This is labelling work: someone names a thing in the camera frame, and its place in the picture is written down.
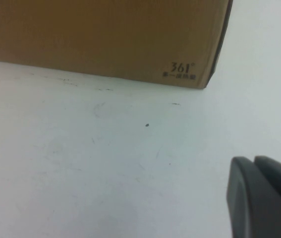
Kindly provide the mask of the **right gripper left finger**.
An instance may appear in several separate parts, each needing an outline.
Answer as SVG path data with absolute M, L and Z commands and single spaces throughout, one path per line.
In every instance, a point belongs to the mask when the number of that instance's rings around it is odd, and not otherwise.
M 281 238 L 281 196 L 254 161 L 231 160 L 226 200 L 234 238 Z

